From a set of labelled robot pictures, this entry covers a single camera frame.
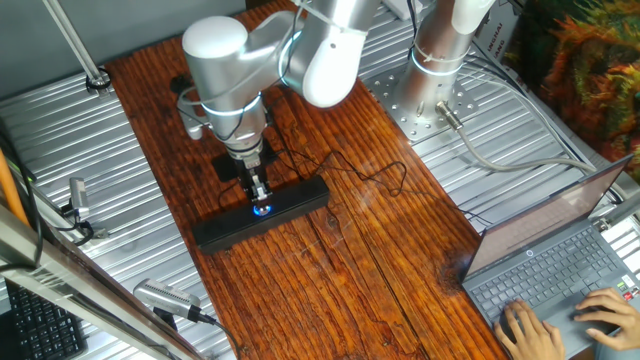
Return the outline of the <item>person's right hand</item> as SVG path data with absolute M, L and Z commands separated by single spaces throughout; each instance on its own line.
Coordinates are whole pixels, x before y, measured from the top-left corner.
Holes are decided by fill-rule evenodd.
M 598 343 L 616 351 L 639 349 L 639 311 L 614 288 L 590 292 L 575 308 L 583 311 L 574 317 L 575 321 L 604 322 L 619 328 L 613 336 L 595 328 L 587 329 L 586 333 Z

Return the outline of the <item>person's left hand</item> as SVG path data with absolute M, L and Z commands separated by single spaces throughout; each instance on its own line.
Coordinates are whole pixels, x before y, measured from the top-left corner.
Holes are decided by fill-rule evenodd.
M 504 317 L 512 336 L 501 324 L 494 324 L 494 332 L 513 360 L 564 360 L 566 349 L 558 328 L 540 321 L 523 301 L 515 300 L 504 308 Z

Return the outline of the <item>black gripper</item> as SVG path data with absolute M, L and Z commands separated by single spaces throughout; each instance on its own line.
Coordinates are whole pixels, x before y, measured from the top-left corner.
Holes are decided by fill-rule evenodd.
M 264 203 L 271 197 L 269 183 L 264 179 L 264 166 L 259 154 L 235 161 L 238 177 L 249 202 Z

